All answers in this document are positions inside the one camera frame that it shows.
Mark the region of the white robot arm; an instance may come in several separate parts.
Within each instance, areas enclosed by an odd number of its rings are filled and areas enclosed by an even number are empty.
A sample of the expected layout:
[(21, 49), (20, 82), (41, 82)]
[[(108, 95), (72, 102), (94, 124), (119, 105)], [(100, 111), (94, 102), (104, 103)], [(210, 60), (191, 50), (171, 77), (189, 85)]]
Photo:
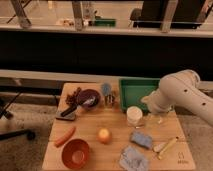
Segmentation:
[(158, 88), (143, 96), (141, 102), (152, 114), (167, 113), (172, 106), (181, 106), (213, 127), (213, 98), (198, 89), (200, 76), (193, 70), (168, 74)]

